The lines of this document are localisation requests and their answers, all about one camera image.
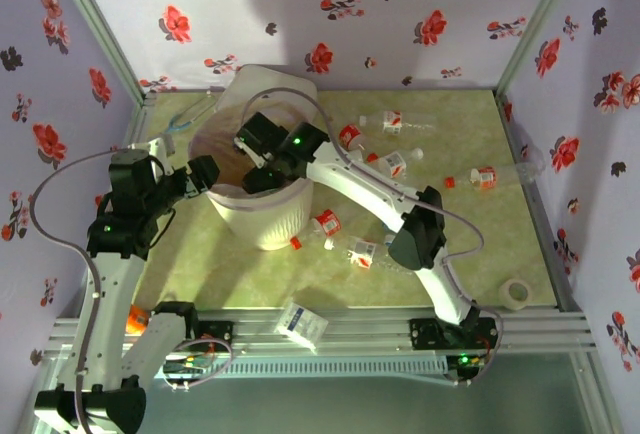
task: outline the tape roll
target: tape roll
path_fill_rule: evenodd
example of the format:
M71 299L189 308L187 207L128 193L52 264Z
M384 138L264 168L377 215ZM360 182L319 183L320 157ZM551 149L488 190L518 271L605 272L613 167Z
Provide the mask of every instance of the tape roll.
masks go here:
M502 305L512 311L519 311L531 300L531 287L520 279L509 279L500 287Z

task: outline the cable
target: cable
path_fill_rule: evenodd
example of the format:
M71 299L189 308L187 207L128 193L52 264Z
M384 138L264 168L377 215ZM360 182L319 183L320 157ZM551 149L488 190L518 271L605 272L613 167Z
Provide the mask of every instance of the cable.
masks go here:
M184 349L185 347L189 347L189 346L193 346L195 344L219 344L221 346L223 346L228 352L229 352L229 359L227 359L227 362L225 362L222 367L220 367L217 371L212 372L211 374L209 374L206 377L203 377L202 379L197 379L195 381L191 381L188 383L184 383L182 385L179 385L177 383L175 384L171 384L168 380L167 377L164 376L163 374L163 379L164 382L167 383L167 385L169 385L169 387L171 387L173 390L179 389L179 390L183 390L183 391L188 391L191 387L195 387L195 386L199 386L200 384L204 384L205 382L209 382L210 380L214 379L215 377L218 377L220 374L222 374L224 371L226 371L229 366L231 365L231 363L233 362L234 356L233 356L233 350L231 349L231 345L229 345L228 342L223 341L222 339L216 339L214 337L208 337L206 339L194 339L192 341L186 341L183 342L181 344L179 344L178 346L176 346L175 350L180 350L180 349Z
M169 229L169 226L173 222L173 218L176 217L176 210L173 207L170 209L170 211L171 211L171 217L167 221L167 224L164 226L164 229L162 229L162 232L160 232L160 234L158 234L158 237L156 237L156 239L149 245L149 249L153 249L154 247L156 247L156 244L160 242L160 239L162 239L162 236L164 236L165 232L167 232L167 229Z
M437 214L440 214L442 216L448 216L448 217L452 217L453 219L456 219L460 222L462 222L465 226L467 226L469 229L471 229L477 236L479 239L479 243L478 246L476 246L473 249L469 249L466 251L462 251L462 252L456 252L454 254L449 254L446 257L444 257L442 259L442 267L443 267L443 271L445 273L445 275L447 276L448 281L451 283L451 285L454 287L454 289L457 291L457 295L460 299L463 299L467 304L469 304L470 306L481 310L481 311L485 311L489 314L491 314L493 317L496 318L496 320L498 321L499 324L499 329L498 329L498 338L496 340L496 345L494 347L493 350L493 355L489 358L489 362L487 362L487 364L485 364L484 368L478 373L478 375L474 378L473 382L476 382L477 380L479 380L480 378L482 378L483 375L486 374L486 371L488 370L488 368L493 364L493 359L495 358L496 352L498 351L501 343L502 343L502 333L504 330L504 320L502 319L502 316L498 313L498 311L496 311L493 308L487 307L487 306L480 306L477 302L475 302L473 299L470 299L469 297L467 297L467 295L462 291L461 287L458 285L458 282L455 279L455 276L453 275L453 273L451 272L449 265L451 263L451 261L453 261L454 259L462 259L463 257L467 257L467 256L471 256L473 254L476 254L478 252L480 252L480 250L482 250L482 248L484 247L484 236L482 235L482 232L480 232L480 229L478 229L476 226L474 226L471 222L469 222L467 219L463 218L462 216L459 216L458 214L455 214L451 211L447 211L445 209L441 209L439 207L433 206L431 204L428 204L426 202L423 202L415 197L412 196L407 196L404 192L398 190L395 188L395 186L393 186L392 184L385 182L382 179L378 179L376 176L371 175L369 172L367 172L366 170L362 169L358 163L354 163L351 159L349 159L349 157L347 157L347 155L343 152L340 143L338 142L338 139L335 135L335 132L333 131L333 128L331 127L331 121L329 118L329 115L326 113L326 111L324 110L324 108L320 105L320 103L318 101L316 101L314 98L312 98L311 96L307 95L306 93L302 92L302 91L298 91L297 89L292 89L289 87L273 87L271 89L265 89L263 91L260 91L256 94L253 95L253 97L251 97L251 99L249 99L247 101L247 103L244 105L244 108L242 110L242 119L244 119L244 117L246 116L247 111L249 110L249 107L259 98L267 95L267 94L271 94L273 92L289 92L291 94L296 94L300 97L302 97L303 99L306 99L309 103L311 103L311 105L313 105L318 112L320 113L320 115L322 116L322 119L324 120L324 124L327 127L327 133L329 134L329 139L331 140L331 143L333 144L336 153L338 154L338 157L340 157L340 159L346 163L350 168L354 169L355 171L357 171L360 175L364 176L365 178L368 178L371 182L373 182L374 184L377 184L378 186L390 190L391 192L393 192L394 194L400 196L400 198L405 198L411 202L413 202L416 206L418 207L422 207L423 209L428 209L430 211L433 211Z
M80 247L79 245L73 242L65 241L64 239L60 239L59 237L52 236L42 228L42 226L40 225L40 222L36 217L36 202L44 186L46 186L49 183L49 181L51 181L51 179L53 179L55 176L62 174L64 171L66 171L67 169L77 164L80 164L92 159L96 159L98 157L113 155L115 152L124 151L124 150L126 149L100 152L98 154L92 154L90 156L83 157L82 159L78 159L77 161L73 161L67 164L63 168L55 171L53 174L47 177L44 181L42 181L42 183L40 183L40 185L36 188L35 192L33 193L31 198L31 203L29 205L29 216L31 217L31 222L33 223L33 227L35 227L36 231L38 231L43 237L50 240L51 242L77 252L80 255L80 257L84 259L84 262L87 264L87 268L91 273L91 278L93 281L93 295L92 295L93 303L91 304L91 313L89 315L89 321L87 322L87 329L84 333L82 343L80 344L80 351L78 352L78 365L76 368L76 384L75 384L75 390L73 393L73 403L76 410L76 416L78 418L78 422L80 423L80 425L82 426L82 429L84 429L86 434L92 434L92 432L89 427L89 421L87 420L87 416L85 415L84 408L82 406L82 384L83 384L84 376L87 373L85 368L85 359L86 359L87 351L89 349L89 342L91 341L91 335L93 334L93 328L95 327L96 317L98 316L98 308L100 307L100 298L101 298L100 292L102 292L102 287L100 285L100 274L98 273L98 268L93 262L93 259L91 259L91 257L89 256L89 254L85 249L83 249L82 247Z

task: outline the plastic bottle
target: plastic bottle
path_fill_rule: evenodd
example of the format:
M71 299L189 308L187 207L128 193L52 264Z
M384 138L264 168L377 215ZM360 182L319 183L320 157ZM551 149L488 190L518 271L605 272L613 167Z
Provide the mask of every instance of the plastic bottle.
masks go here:
M509 184L530 184L540 174L533 162L519 162L508 166L474 168L455 177L447 177L444 185L448 189L470 186L477 190L493 189Z
M422 149L398 149L391 154L380 157L376 160L375 166L385 176L391 179L404 177L407 167L414 161L419 161L424 157Z
M369 116L360 116L358 125L378 132L398 135L403 128L435 129L435 116L419 112L382 111Z
M370 269L371 266L377 266L393 272L403 272L406 274L412 272L395 262L389 255L386 246L375 242L367 242L359 237L331 237L325 241L324 248L328 251L341 252L349 259L351 264L365 269Z
M307 243L326 240L340 229L342 229L340 219L331 209L327 209L319 216L311 218L309 224L297 236L292 237L289 243L297 251Z
M361 150L366 162L378 159L369 140L355 124L348 124L340 131L340 143L347 151Z

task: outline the wallpaper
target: wallpaper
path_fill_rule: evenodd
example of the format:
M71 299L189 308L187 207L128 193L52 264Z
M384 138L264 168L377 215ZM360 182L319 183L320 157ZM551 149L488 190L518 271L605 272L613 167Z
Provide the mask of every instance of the wallpaper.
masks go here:
M539 0L96 0L140 85L221 88L244 64L320 89L495 87Z
M640 432L640 47L637 0L562 0L505 114L538 187L626 432Z
M72 0L0 0L0 418L17 432L54 320L75 315L84 268L29 217L31 193L65 164L119 145L133 110ZM86 245L108 160L54 179L38 200L45 229Z

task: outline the bottle label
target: bottle label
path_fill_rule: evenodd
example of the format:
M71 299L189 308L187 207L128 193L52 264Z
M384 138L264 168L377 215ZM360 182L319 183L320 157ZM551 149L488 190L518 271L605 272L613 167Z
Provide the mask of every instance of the bottle label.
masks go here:
M382 132L400 134L402 113L400 111L384 111L382 116Z
M474 169L473 171L471 177L472 179L475 177L478 180L480 189L492 189L496 187L498 177L493 167L483 167L482 169Z
M379 162L384 162L389 166L389 172L391 173L392 179L395 179L407 170L407 163L397 151L381 157Z
M327 237L333 236L336 232L342 229L338 216L336 216L331 209L327 209L322 214L315 217L315 220L318 221L318 224L320 224L320 227Z
M349 124L340 131L340 142L346 150L350 151L351 142L361 134L360 129L354 124Z
M376 252L376 244L373 242L356 240L356 244L351 251L351 263L359 267L369 269L373 263L373 256Z

